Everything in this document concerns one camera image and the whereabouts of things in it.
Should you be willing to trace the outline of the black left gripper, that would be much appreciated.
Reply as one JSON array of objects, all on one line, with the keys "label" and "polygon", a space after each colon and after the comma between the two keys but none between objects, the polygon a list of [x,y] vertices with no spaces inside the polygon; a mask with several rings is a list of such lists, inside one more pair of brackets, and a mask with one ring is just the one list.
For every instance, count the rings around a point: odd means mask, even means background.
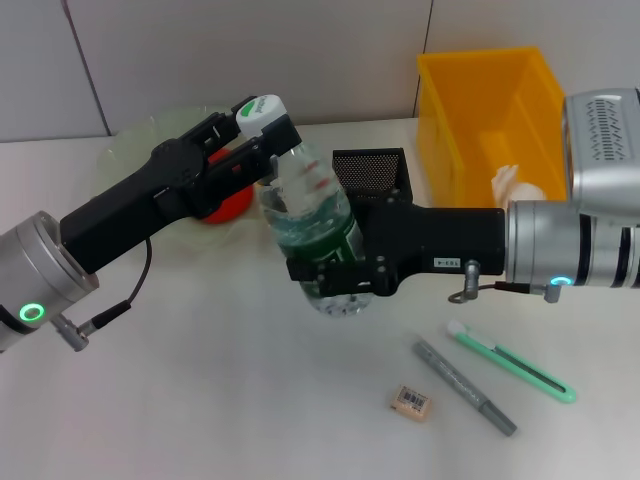
[{"label": "black left gripper", "polygon": [[89,274],[95,273],[171,223],[205,218],[222,202],[271,175],[271,158],[301,143],[282,115],[221,160],[208,166],[202,150],[220,150],[240,129],[236,114],[255,100],[243,99],[229,113],[214,112],[184,134],[155,147],[133,174],[60,221],[62,245]]}]

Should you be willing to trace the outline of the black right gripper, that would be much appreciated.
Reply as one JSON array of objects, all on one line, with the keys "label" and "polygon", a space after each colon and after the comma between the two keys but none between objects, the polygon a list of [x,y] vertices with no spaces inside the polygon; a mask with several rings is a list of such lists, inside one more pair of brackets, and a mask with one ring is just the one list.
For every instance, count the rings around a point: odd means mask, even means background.
[{"label": "black right gripper", "polygon": [[287,259],[290,279],[311,283],[320,296],[393,295],[421,273],[460,274],[470,261],[482,275],[500,276],[506,261],[506,213],[496,208],[425,208],[410,202],[355,200],[365,260]]}]

